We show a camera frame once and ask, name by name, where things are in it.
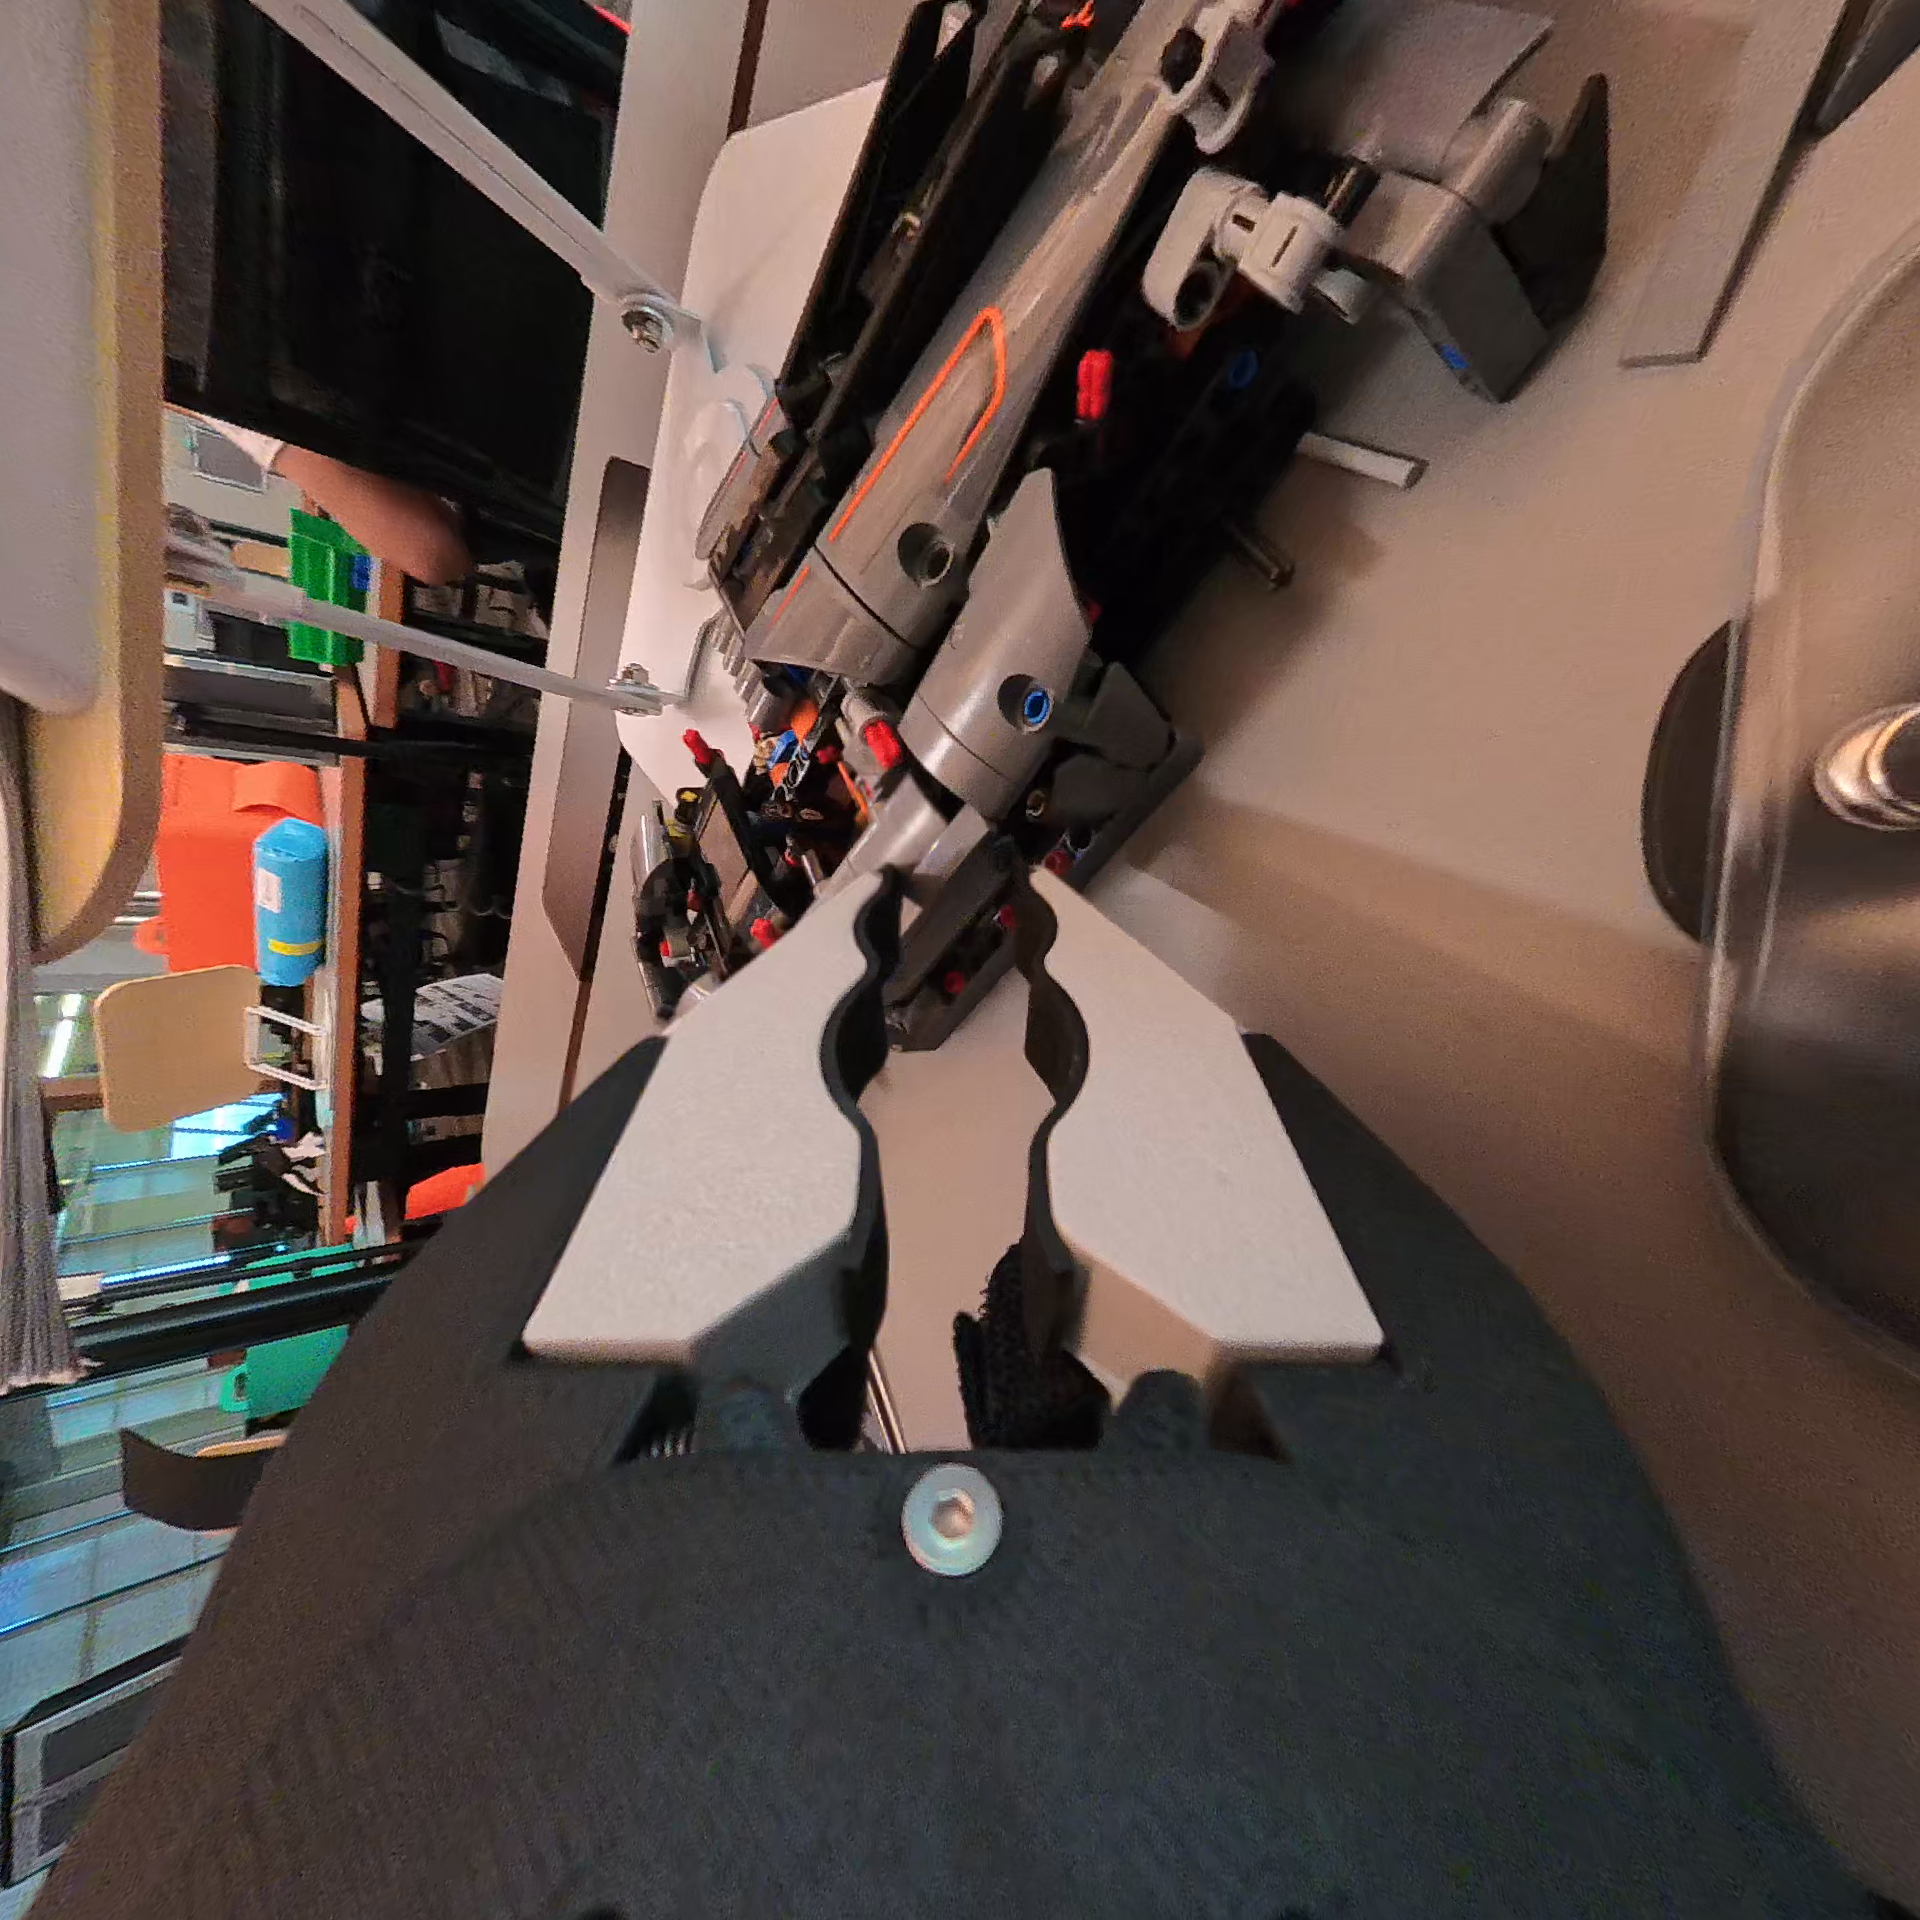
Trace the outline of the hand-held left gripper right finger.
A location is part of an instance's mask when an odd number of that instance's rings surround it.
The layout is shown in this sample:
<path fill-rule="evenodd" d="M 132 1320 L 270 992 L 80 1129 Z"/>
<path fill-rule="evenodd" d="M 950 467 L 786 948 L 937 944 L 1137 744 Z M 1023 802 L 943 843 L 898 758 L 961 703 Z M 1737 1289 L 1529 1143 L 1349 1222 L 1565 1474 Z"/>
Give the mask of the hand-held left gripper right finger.
<path fill-rule="evenodd" d="M 1212 1412 L 1386 1332 L 1235 1020 L 1057 875 L 1023 880 L 1023 1056 L 1049 1095 L 1023 1235 L 955 1320 L 972 1446 L 1089 1449 L 1140 1381 Z"/>

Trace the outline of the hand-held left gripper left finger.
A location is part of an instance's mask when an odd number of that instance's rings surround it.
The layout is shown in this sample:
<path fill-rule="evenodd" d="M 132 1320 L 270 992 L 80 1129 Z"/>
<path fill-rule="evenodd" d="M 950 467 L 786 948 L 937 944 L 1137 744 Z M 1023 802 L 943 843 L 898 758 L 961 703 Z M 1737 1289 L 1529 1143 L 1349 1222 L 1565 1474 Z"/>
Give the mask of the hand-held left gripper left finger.
<path fill-rule="evenodd" d="M 898 875 L 862 875 L 672 1023 L 526 1320 L 531 1358 L 789 1405 L 866 1375 L 890 1249 L 860 1095 L 890 1053 L 898 930 Z"/>

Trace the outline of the grey lego side panel assembly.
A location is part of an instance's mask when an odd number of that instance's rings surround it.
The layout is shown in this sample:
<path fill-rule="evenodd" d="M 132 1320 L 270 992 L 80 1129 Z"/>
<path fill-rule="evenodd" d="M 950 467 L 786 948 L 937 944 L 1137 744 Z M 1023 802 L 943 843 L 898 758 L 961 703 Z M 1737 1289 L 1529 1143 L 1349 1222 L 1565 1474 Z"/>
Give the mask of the grey lego side panel assembly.
<path fill-rule="evenodd" d="M 942 675 L 860 745 L 881 797 L 854 868 L 885 866 L 932 904 L 985 845 L 1085 888 L 1198 764 L 1133 675 L 1084 653 L 1066 678 Z"/>

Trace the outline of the lego car model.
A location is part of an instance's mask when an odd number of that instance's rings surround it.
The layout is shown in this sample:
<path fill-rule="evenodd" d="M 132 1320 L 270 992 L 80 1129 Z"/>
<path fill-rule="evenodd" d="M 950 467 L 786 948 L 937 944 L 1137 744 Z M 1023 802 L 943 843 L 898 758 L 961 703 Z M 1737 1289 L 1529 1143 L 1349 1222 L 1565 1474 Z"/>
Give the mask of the lego car model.
<path fill-rule="evenodd" d="M 701 528 L 701 641 L 753 745 L 688 731 L 692 782 L 640 803 L 659 1025 L 890 869 L 854 868 L 868 715 L 1084 653 L 1142 684 L 1232 545 L 1292 579 L 1254 516 L 1316 427 L 1338 327 L 1387 309 L 1505 404 L 1606 262 L 1608 79 L 1551 120 L 1528 86 L 1547 12 L 942 12 L 906 21 L 758 446 Z M 1042 869 L 985 845 L 932 904 L 898 875 L 890 1044 L 943 1044 L 1010 971 L 1021 873 Z"/>

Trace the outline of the long grey lego wedge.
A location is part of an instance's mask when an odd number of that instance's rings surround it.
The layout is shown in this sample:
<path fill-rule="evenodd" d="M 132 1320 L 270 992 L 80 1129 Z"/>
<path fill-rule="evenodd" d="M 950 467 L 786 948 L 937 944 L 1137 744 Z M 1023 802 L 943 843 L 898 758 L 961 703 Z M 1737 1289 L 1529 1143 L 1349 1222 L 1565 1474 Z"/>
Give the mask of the long grey lego wedge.
<path fill-rule="evenodd" d="M 1756 6 L 1712 143 L 1624 330 L 1622 367 L 1695 365 L 1712 347 L 1846 12 Z"/>

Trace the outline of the printed paper sheet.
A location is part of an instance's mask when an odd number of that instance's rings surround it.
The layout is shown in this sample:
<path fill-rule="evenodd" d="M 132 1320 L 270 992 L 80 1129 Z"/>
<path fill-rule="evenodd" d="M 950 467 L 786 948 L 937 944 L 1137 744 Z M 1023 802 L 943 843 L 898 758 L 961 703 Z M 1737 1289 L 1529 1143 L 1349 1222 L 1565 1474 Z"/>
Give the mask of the printed paper sheet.
<path fill-rule="evenodd" d="M 412 1053 L 414 1063 L 465 1043 L 493 1025 L 503 1010 L 499 973 L 454 973 L 422 982 L 412 1006 Z"/>

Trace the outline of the green plastic object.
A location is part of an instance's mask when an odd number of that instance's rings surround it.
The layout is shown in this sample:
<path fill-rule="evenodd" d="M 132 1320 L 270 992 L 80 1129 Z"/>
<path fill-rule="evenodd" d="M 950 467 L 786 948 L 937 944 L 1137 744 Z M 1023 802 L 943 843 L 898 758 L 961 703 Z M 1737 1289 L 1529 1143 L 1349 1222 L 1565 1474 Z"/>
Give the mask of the green plastic object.
<path fill-rule="evenodd" d="M 227 1373 L 218 1405 L 246 1422 L 300 1412 L 348 1344 L 352 1323 L 246 1346 Z"/>

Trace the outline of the black metal rack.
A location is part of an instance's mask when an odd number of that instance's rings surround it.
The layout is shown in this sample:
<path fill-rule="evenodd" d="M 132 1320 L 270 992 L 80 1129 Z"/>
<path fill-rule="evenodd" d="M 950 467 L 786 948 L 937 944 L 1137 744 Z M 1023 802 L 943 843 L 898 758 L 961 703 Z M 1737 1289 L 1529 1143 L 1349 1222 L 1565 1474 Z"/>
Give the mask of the black metal rack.
<path fill-rule="evenodd" d="M 399 653 L 399 720 L 373 732 L 355 1186 L 483 1159 L 496 1027 L 414 1063 L 422 982 L 503 973 L 534 738 L 484 717 L 493 684 Z"/>

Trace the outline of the wooden shelf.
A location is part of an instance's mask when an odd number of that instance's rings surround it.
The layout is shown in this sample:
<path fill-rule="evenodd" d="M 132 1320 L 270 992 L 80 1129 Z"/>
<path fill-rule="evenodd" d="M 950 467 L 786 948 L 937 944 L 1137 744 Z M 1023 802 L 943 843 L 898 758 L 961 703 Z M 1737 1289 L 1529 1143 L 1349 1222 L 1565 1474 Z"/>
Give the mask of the wooden shelf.
<path fill-rule="evenodd" d="M 365 644 L 357 665 L 335 669 L 335 736 L 345 748 L 367 748 L 373 732 L 399 720 L 395 653 Z M 365 929 L 365 834 L 371 757 L 337 757 L 322 772 L 331 847 L 328 963 L 314 979 L 314 1006 L 328 1014 L 328 1115 L 319 1242 L 348 1242 L 360 1221 L 352 1181 L 352 1142 L 360 1119 L 360 962 Z"/>

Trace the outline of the black metal bar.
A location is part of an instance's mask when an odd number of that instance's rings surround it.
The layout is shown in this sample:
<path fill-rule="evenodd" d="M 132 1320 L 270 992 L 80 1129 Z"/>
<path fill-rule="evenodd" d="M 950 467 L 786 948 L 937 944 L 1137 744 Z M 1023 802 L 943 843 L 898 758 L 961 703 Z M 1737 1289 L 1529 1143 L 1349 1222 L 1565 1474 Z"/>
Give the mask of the black metal bar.
<path fill-rule="evenodd" d="M 280 1287 L 362 1282 L 385 1277 L 426 1246 L 425 1235 L 393 1242 L 331 1242 L 251 1251 L 215 1261 L 181 1264 L 132 1277 L 80 1277 L 81 1290 L 64 1302 L 75 1334 L 95 1332 L 116 1316 L 184 1308 L 233 1293 Z"/>

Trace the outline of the light blue bottle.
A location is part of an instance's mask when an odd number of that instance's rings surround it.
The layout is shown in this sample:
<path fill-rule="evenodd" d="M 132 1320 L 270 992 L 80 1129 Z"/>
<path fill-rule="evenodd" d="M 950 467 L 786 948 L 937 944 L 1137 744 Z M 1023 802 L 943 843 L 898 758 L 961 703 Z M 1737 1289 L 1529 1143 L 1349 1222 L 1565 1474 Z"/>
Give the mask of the light blue bottle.
<path fill-rule="evenodd" d="M 328 953 L 328 834 L 305 820 L 277 820 L 251 849 L 256 973 L 265 986 L 298 990 Z"/>

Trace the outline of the beige chair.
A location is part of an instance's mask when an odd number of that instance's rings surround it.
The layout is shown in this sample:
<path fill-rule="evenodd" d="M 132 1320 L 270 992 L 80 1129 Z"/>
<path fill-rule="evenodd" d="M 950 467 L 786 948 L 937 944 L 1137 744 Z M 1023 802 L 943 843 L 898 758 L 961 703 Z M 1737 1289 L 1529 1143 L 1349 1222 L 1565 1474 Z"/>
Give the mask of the beige chair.
<path fill-rule="evenodd" d="M 142 1133 L 270 1088 L 328 1091 L 332 995 L 291 998 L 291 1011 L 270 1006 L 238 963 L 111 984 L 91 1010 L 109 1126 Z"/>

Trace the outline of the orange box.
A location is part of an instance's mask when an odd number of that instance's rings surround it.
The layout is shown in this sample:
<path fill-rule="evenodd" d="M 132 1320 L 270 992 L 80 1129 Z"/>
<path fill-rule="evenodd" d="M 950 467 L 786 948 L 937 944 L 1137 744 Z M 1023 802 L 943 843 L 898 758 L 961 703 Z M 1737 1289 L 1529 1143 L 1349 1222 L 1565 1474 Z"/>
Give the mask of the orange box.
<path fill-rule="evenodd" d="M 322 826 L 322 782 L 300 762 L 167 754 L 160 764 L 160 911 L 135 946 L 184 973 L 256 963 L 253 845 L 281 820 Z"/>

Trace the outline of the green box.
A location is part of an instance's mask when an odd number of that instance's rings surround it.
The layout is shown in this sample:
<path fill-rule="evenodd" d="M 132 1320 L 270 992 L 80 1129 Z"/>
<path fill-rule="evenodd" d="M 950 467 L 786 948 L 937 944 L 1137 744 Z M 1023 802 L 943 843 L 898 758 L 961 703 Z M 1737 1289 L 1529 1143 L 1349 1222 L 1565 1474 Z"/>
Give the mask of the green box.
<path fill-rule="evenodd" d="M 290 587 L 300 589 L 318 606 L 365 611 L 367 589 L 373 587 L 373 559 L 335 518 L 291 511 Z M 307 618 L 290 621 L 284 637 L 290 659 L 312 668 L 357 668 L 362 659 L 362 641 L 357 637 L 318 627 Z"/>

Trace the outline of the clear round disc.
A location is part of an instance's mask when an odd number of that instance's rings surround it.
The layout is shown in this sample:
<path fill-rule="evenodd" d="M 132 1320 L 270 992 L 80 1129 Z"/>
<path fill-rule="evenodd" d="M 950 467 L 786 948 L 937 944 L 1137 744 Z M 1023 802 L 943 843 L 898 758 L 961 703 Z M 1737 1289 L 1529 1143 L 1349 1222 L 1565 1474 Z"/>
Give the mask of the clear round disc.
<path fill-rule="evenodd" d="M 776 393 L 761 363 L 733 363 L 692 375 L 662 462 L 668 490 L 668 561 L 678 587 L 707 584 L 707 545 L 701 528 L 733 462 L 756 442 L 756 421 Z"/>

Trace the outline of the white book stand ledge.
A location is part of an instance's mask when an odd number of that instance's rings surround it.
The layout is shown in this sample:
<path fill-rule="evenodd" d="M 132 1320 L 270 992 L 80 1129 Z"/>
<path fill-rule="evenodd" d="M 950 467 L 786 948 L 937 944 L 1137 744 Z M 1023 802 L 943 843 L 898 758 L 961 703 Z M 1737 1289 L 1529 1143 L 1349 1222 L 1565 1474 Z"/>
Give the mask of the white book stand ledge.
<path fill-rule="evenodd" d="M 90 60 L 77 6 L 4 6 L 4 684 L 90 707 L 97 393 Z"/>

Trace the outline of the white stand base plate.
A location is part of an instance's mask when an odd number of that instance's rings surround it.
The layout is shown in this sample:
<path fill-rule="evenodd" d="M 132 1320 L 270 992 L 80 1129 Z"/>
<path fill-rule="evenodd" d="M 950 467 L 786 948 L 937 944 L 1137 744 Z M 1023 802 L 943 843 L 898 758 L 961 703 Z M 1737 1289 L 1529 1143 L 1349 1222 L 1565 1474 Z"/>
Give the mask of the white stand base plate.
<path fill-rule="evenodd" d="M 636 569 L 620 663 L 681 703 L 658 715 L 622 715 L 620 738 L 636 773 L 662 797 L 696 776 L 686 732 L 697 731 L 728 757 L 752 754 L 747 710 L 714 644 L 701 632 L 720 611 L 719 593 L 678 587 L 668 561 L 662 462 L 696 372 L 761 363 L 776 381 L 804 303 L 829 247 L 882 84 L 847 90 L 724 145 L 690 233 L 686 304 L 706 320 L 714 357 L 678 351 L 668 371 Z"/>

